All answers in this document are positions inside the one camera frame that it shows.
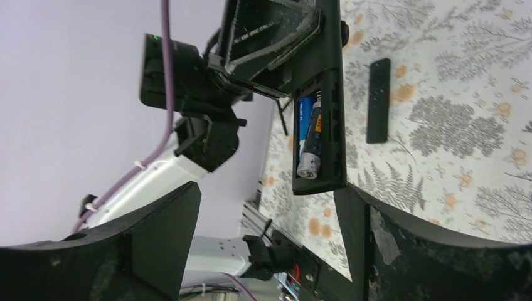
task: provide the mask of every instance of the floral tablecloth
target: floral tablecloth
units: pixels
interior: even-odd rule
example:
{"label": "floral tablecloth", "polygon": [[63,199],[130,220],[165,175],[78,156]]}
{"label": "floral tablecloth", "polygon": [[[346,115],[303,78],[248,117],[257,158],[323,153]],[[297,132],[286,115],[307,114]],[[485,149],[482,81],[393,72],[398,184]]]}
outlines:
{"label": "floral tablecloth", "polygon": [[[349,182],[452,230],[532,242],[532,2],[341,7],[351,30],[343,49]],[[368,145],[368,66],[385,57],[390,138]],[[285,118],[293,113],[289,106]],[[292,195],[293,137],[278,116],[273,123],[260,211],[349,277],[333,195]]]}

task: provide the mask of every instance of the purple cable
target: purple cable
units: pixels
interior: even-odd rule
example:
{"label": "purple cable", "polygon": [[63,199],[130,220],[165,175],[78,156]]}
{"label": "purple cable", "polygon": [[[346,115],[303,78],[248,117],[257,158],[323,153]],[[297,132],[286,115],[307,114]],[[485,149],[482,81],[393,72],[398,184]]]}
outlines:
{"label": "purple cable", "polygon": [[[164,88],[166,91],[166,127],[164,129],[164,135],[157,148],[146,158],[141,164],[142,166],[148,166],[164,151],[168,138],[172,134],[174,125],[174,85],[173,85],[173,71],[172,71],[172,46],[170,42],[170,9],[169,0],[161,0],[161,23],[162,23],[162,58],[164,64]],[[95,203],[93,203],[94,209],[98,209],[107,202],[123,185],[129,182],[139,171],[142,169],[138,166],[131,169],[125,176],[123,176],[118,182],[116,182],[104,195],[102,195]],[[91,210],[87,210],[82,217],[76,222],[76,225],[72,229],[72,233],[79,231],[81,226],[87,219],[93,214]]]}
{"label": "purple cable", "polygon": [[226,274],[226,273],[224,273],[224,275],[226,275],[227,278],[229,278],[238,287],[238,290],[240,292],[244,293],[252,301],[257,301],[257,298],[255,298],[255,296],[253,296],[253,294],[244,286],[244,284],[242,284],[242,282],[238,281],[236,277],[234,277],[233,275]]}

